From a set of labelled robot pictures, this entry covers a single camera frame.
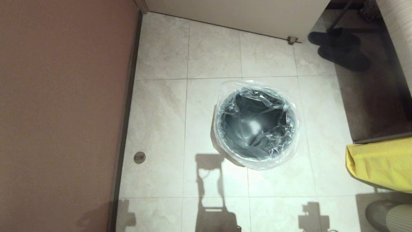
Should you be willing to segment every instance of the trash can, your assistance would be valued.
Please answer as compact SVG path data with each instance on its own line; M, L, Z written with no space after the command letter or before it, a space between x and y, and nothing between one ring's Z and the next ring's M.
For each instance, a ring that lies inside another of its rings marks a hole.
M296 152L300 125L286 90L255 81L226 82L214 117L218 145L248 168L273 168Z

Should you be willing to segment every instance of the floor drain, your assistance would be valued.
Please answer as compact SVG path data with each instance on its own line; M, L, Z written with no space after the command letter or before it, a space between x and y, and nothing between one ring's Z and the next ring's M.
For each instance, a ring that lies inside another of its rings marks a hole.
M146 155L143 152L138 152L134 155L133 160L137 164L141 164L146 160Z

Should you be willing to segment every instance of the tile floor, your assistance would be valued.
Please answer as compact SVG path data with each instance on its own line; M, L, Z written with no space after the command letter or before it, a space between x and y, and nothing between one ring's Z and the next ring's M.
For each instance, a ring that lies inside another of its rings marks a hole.
M334 14L325 11L314 30L324 31ZM197 21L144 15L117 230L326 231L316 215L300 221L310 203L329 217L330 230L361 231L356 195L374 189L345 168L345 146L352 139L337 78L343 74L316 49L308 41L291 46ZM211 142L219 86L242 79L287 89L304 122L298 153L275 169L237 166ZM137 151L147 155L141 165L133 162ZM227 211L205 209L223 204Z

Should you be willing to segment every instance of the door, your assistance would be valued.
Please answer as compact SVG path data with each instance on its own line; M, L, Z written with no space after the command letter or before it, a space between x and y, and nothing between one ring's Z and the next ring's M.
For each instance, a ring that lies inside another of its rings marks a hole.
M330 0L145 1L152 12L302 42Z

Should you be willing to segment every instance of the black slipper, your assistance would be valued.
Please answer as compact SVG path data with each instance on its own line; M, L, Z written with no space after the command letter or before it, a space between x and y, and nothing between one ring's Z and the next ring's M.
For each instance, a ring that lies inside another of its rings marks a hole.
M351 71L363 72L369 69L371 61L357 46L331 47L321 46L318 54L327 60L334 62Z
M335 28L330 33L311 32L308 35L311 43L333 47L359 46L361 39L353 34L345 33L342 28Z

